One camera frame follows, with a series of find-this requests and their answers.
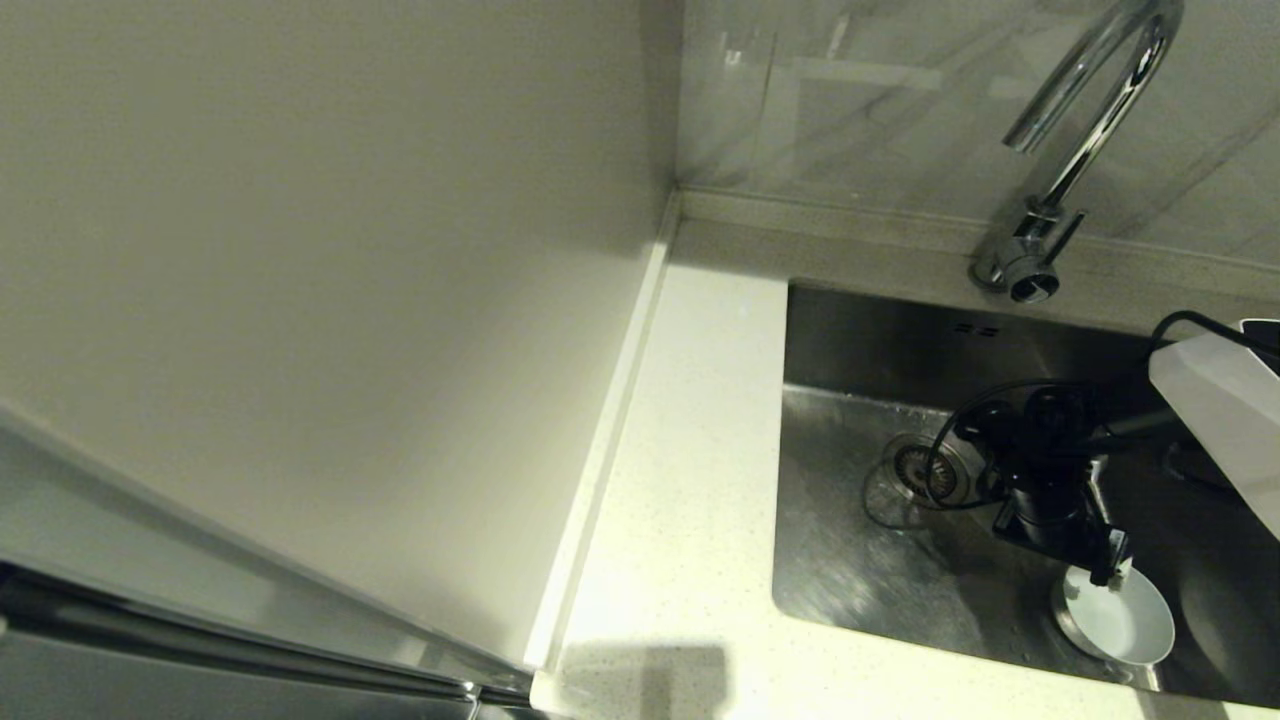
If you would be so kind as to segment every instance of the black cable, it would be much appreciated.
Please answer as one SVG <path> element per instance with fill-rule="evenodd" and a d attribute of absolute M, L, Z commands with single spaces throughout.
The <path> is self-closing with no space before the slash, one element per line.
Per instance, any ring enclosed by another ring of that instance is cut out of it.
<path fill-rule="evenodd" d="M 1091 387 L 1092 384 L 1093 383 L 1064 380 L 1057 378 L 1036 378 L 1030 380 L 1014 380 L 1009 383 L 1001 383 L 992 388 L 987 388 L 983 392 L 975 395 L 974 397 L 966 400 L 964 405 L 961 405 L 959 409 L 951 413 L 951 416 L 947 418 L 947 421 L 942 424 L 942 429 L 938 430 L 937 437 L 933 438 L 933 445 L 929 446 L 929 454 L 924 457 L 924 483 L 923 483 L 924 495 L 929 497 L 929 502 L 937 505 L 934 510 L 973 510 L 974 507 L 991 505 L 993 502 L 991 500 L 982 500 L 974 502 L 965 502 L 960 505 L 947 505 L 945 502 L 941 502 L 933 495 L 933 462 L 934 460 L 937 460 L 938 448 L 942 447 L 943 438 L 947 437 L 947 433 L 950 433 L 951 428 L 954 428 L 956 421 L 959 421 L 960 415 L 968 413 L 969 410 L 975 407 L 979 402 L 984 402 L 1002 392 L 1009 392 L 1011 389 L 1019 389 L 1027 387 Z"/>
<path fill-rule="evenodd" d="M 1176 313 L 1170 313 L 1169 315 L 1165 316 L 1164 320 L 1156 324 L 1156 329 L 1151 332 L 1151 340 L 1147 342 L 1147 352 L 1144 352 L 1142 356 L 1143 363 L 1151 359 L 1152 352 L 1160 350 L 1160 341 L 1164 340 L 1165 333 L 1169 332 L 1169 328 L 1171 328 L 1175 323 L 1183 320 L 1188 323 L 1196 323 L 1197 325 L 1204 328 L 1206 331 L 1219 337 L 1224 337 L 1236 345 L 1243 345 L 1244 347 L 1248 347 L 1254 352 L 1261 352 L 1263 355 L 1270 355 L 1271 357 L 1280 359 L 1280 347 L 1275 347 L 1272 345 L 1267 345 L 1265 342 L 1253 340 L 1252 337 L 1239 331 L 1231 329 L 1212 318 L 1201 315 L 1194 310 L 1179 310 Z"/>

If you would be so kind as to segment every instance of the stainless steel sink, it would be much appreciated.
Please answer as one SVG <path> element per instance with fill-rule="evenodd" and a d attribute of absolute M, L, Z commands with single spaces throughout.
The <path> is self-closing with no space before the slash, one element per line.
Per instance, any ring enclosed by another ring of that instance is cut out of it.
<path fill-rule="evenodd" d="M 1280 542 L 1230 491 L 1176 479 L 1161 448 L 1114 455 L 1102 491 L 1178 639 L 1153 667 L 1094 660 L 1050 611 L 1062 564 L 996 539 L 995 509 L 940 512 L 895 482 L 904 434 L 932 437 L 993 384 L 1106 379 L 1146 340 L 792 286 L 773 597 L 795 618 L 1133 687 L 1280 707 Z M 969 469 L 963 448 L 952 461 Z M 957 492 L 964 493 L 963 488 Z"/>

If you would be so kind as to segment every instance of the white plastic object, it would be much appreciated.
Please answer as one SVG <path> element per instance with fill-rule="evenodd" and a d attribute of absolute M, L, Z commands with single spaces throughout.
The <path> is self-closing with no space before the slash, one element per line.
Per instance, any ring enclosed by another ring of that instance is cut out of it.
<path fill-rule="evenodd" d="M 1157 350 L 1148 377 L 1280 538 L 1280 377 L 1248 348 L 1211 333 Z"/>
<path fill-rule="evenodd" d="M 1055 618 L 1080 650 L 1103 660 L 1155 665 L 1174 648 L 1174 615 L 1160 591 L 1137 569 L 1120 591 L 1089 582 L 1089 571 L 1068 568 L 1060 592 L 1066 618 Z"/>

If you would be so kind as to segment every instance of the faucet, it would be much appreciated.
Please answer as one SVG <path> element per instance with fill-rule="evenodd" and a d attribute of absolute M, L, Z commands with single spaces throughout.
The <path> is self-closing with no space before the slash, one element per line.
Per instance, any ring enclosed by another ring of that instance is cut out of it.
<path fill-rule="evenodd" d="M 1183 0 L 1120 0 L 1075 42 L 1053 73 L 1005 135 L 1005 145 L 1030 154 L 1053 128 L 1100 67 L 1133 33 L 1138 46 L 1120 81 L 1111 90 L 1093 127 L 1080 138 L 1044 195 L 1025 200 L 1027 214 L 1007 237 L 988 243 L 969 266 L 969 277 L 991 292 L 1007 292 L 1014 302 L 1039 302 L 1057 292 L 1061 282 L 1053 260 L 1079 229 L 1079 211 L 1047 250 L 1048 237 L 1062 220 L 1062 202 L 1098 156 L 1111 133 L 1151 83 L 1183 19 Z"/>

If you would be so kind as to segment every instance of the faucet handle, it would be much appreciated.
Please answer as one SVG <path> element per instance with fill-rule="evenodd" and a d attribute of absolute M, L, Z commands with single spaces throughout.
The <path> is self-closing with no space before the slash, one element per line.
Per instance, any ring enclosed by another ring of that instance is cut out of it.
<path fill-rule="evenodd" d="M 1047 268 L 1053 264 L 1053 260 L 1057 260 L 1057 256 L 1062 254 L 1062 250 L 1066 247 L 1066 243 L 1070 242 L 1071 236 L 1075 234 L 1075 231 L 1080 229 L 1080 223 L 1084 222 L 1084 218 L 1088 214 L 1089 214 L 1088 210 L 1080 210 L 1079 213 L 1075 214 L 1074 218 L 1071 218 L 1071 222 L 1068 223 L 1066 229 L 1062 231 L 1062 234 L 1057 236 L 1057 243 L 1053 246 L 1053 250 L 1050 250 L 1048 254 L 1044 255 L 1044 258 L 1041 260 L 1041 266 Z"/>

